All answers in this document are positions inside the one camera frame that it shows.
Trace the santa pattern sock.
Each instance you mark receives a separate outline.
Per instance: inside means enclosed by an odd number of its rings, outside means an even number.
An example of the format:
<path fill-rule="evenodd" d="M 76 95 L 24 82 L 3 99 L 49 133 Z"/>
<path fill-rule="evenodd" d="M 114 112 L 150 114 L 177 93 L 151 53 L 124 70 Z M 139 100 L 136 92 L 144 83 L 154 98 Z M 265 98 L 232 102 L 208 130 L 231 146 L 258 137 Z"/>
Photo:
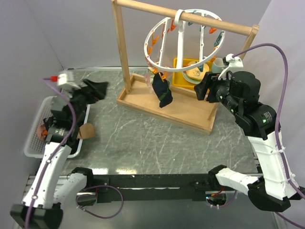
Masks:
<path fill-rule="evenodd" d="M 85 92 L 87 104 L 94 104 L 105 99 L 109 82 L 97 83 L 88 79 L 84 79 L 83 82 L 86 84 L 82 89 Z"/>

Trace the brown ribbed sock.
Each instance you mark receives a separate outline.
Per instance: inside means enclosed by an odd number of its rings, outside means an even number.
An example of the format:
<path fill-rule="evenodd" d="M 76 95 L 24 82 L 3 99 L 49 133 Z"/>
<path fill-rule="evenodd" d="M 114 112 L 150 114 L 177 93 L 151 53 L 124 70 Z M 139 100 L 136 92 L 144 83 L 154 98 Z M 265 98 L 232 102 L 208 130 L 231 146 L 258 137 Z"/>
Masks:
<path fill-rule="evenodd" d="M 95 127 L 91 123 L 83 124 L 78 131 L 78 139 L 89 139 L 96 136 Z"/>

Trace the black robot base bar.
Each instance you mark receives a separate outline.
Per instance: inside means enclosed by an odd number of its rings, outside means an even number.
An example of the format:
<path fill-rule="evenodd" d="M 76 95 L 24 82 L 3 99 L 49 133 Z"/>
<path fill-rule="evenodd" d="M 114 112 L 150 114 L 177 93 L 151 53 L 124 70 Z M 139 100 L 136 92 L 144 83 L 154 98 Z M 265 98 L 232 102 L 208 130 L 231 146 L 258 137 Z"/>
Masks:
<path fill-rule="evenodd" d="M 94 175 L 80 190 L 97 194 L 98 203 L 112 201 L 205 201 L 208 192 L 222 186 L 208 174 Z"/>

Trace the white round clip hanger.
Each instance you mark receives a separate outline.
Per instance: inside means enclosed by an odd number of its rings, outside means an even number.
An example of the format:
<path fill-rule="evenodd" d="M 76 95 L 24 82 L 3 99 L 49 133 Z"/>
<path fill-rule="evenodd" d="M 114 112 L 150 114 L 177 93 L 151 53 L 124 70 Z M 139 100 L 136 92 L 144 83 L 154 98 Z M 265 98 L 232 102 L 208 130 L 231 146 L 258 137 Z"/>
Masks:
<path fill-rule="evenodd" d="M 218 21 L 222 21 L 222 19 L 207 10 L 201 9 L 187 9 L 187 10 L 178 10 L 175 17 L 172 19 L 170 17 L 166 17 L 159 21 L 149 32 L 144 42 L 144 55 L 145 59 L 150 67 L 165 71 L 165 72 L 183 72 L 189 70 L 194 67 L 202 66 L 204 63 L 213 58 L 217 52 L 220 50 L 224 39 L 225 39 L 225 31 L 220 31 L 214 46 L 213 51 L 204 56 L 204 29 L 205 25 L 200 26 L 200 45 L 199 45 L 199 61 L 190 66 L 184 67 L 183 58 L 184 58 L 184 33 L 187 25 L 192 24 L 191 22 L 186 22 L 181 20 L 181 14 L 183 12 L 190 13 L 195 16 L 203 16 L 208 19 L 215 19 Z M 165 66 L 163 63 L 164 55 L 165 55 L 165 43 L 167 39 L 167 34 L 174 29 L 178 29 L 178 41 L 177 41 L 177 62 L 176 67 L 170 68 Z M 159 50 L 159 57 L 156 61 L 151 58 L 151 53 L 153 51 L 153 46 L 158 42 L 159 39 L 162 39 L 161 46 Z"/>

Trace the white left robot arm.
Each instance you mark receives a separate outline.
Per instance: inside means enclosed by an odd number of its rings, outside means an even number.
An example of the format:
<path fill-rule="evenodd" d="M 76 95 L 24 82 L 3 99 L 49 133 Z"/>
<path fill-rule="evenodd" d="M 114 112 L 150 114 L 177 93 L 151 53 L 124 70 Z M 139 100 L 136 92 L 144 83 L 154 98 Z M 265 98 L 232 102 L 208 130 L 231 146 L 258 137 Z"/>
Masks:
<path fill-rule="evenodd" d="M 77 167 L 68 181 L 56 189 L 61 170 L 71 151 L 78 148 L 80 126 L 87 120 L 87 106 L 98 101 L 87 87 L 73 90 L 69 97 L 52 98 L 46 145 L 42 162 L 21 204 L 14 204 L 10 216 L 23 229 L 57 229 L 68 198 L 94 188 L 91 169 Z"/>

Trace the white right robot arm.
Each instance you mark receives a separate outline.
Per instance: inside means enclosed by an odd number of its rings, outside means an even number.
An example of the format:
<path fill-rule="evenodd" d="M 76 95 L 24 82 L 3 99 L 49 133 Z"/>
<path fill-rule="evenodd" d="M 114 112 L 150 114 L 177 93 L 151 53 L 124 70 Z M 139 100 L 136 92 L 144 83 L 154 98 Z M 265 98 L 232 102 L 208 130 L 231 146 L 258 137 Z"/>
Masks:
<path fill-rule="evenodd" d="M 259 161 L 262 176 L 253 177 L 235 172 L 220 165 L 209 171 L 208 184 L 213 190 L 230 187 L 247 195 L 260 210 L 284 212 L 291 200 L 301 195 L 290 184 L 282 156 L 283 146 L 277 143 L 275 127 L 276 111 L 259 102 L 261 82 L 245 71 L 227 72 L 225 79 L 217 73 L 206 72 L 203 80 L 194 87 L 198 100 L 221 103 L 234 117 L 237 125 L 248 138 L 254 155 Z"/>

